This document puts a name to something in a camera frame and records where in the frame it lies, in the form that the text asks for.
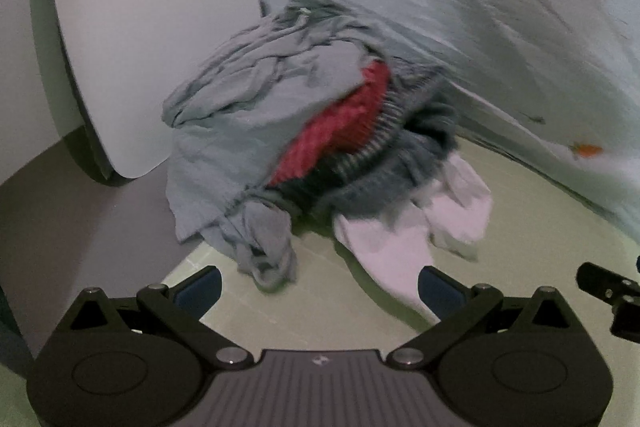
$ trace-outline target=red garment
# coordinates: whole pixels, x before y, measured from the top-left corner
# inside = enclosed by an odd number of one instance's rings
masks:
[[[362,70],[362,75],[362,86],[307,122],[280,159],[270,185],[302,178],[322,156],[356,152],[365,146],[373,133],[390,71],[384,62],[376,60]]]

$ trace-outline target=wall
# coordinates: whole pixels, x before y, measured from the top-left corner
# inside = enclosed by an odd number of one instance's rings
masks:
[[[0,0],[0,184],[81,123],[53,0]]]

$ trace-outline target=white board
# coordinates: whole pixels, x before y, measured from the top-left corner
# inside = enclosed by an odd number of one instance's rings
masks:
[[[162,101],[213,49],[260,17],[258,0],[55,0],[89,117],[113,168],[146,174],[169,156]]]

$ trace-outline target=pile of clothes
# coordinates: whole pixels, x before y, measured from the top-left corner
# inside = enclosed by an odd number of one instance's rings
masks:
[[[373,279],[420,308],[405,287],[432,264],[429,240],[469,255],[491,208],[456,153],[449,88],[444,68],[386,56],[351,10],[290,0],[164,102],[178,240],[199,233],[271,290],[296,277],[292,217],[332,219]]]

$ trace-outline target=dark gray garment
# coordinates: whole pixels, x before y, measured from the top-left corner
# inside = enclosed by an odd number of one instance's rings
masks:
[[[290,0],[220,46],[164,102],[178,240],[241,213],[305,123],[362,84],[378,49],[373,29],[330,0]]]
[[[374,135],[360,151],[321,159],[304,178],[274,187],[302,212],[321,219],[379,213],[433,177],[456,147],[457,115],[442,68],[394,58],[392,81]]]
[[[296,279],[291,219],[272,203],[245,201],[230,219],[200,234],[207,244],[234,259],[241,272],[253,275],[264,290]]]

